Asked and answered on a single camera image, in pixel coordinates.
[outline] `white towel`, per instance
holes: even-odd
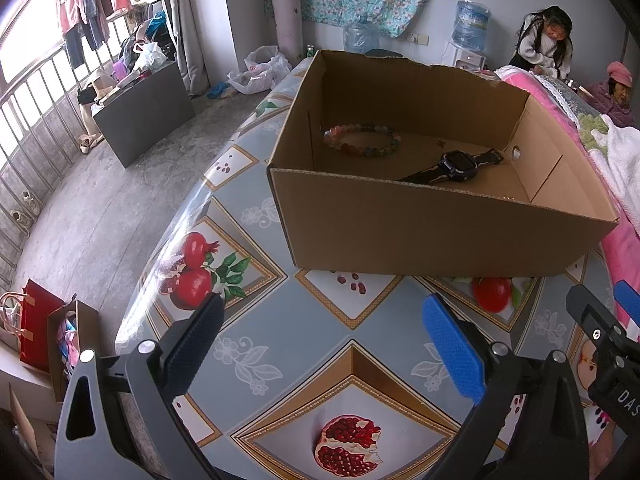
[[[607,156],[598,149],[589,150],[589,156],[640,235],[640,131],[619,128],[609,116],[601,117],[609,131],[594,138],[599,145],[606,144]]]

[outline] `person wearing pink hat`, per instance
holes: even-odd
[[[608,80],[587,86],[593,95],[593,99],[588,98],[588,103],[601,114],[611,117],[617,127],[633,126],[635,119],[629,107],[633,84],[631,72],[619,61],[614,61],[607,66],[607,73]]]

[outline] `pink hat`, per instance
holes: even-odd
[[[607,66],[607,73],[609,77],[613,79],[613,81],[617,81],[624,86],[628,86],[631,88],[633,84],[633,78],[631,77],[631,72],[626,69],[619,61],[614,61],[609,66]]]

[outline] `purple jacket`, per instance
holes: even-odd
[[[609,83],[602,81],[587,86],[587,90],[593,95],[593,99],[587,98],[587,102],[601,114],[611,117],[613,123],[619,127],[634,125],[634,115],[630,108],[623,108],[609,95]]]

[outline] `blue gripper pad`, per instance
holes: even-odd
[[[640,294],[625,281],[617,282],[613,288],[613,297],[625,309],[635,324],[640,326]]]
[[[484,363],[435,294],[422,304],[422,323],[458,392],[479,404],[484,395]]]

